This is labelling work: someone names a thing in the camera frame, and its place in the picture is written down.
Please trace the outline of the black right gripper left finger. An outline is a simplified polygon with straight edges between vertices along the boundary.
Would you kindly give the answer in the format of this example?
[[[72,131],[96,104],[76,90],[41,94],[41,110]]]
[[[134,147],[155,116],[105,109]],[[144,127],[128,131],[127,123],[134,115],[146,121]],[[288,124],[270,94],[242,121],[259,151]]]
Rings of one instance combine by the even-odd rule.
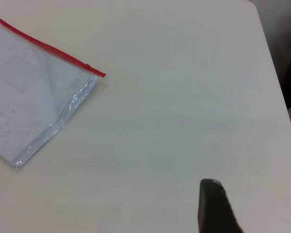
[[[200,233],[242,233],[218,180],[202,179],[199,188],[198,228]]]

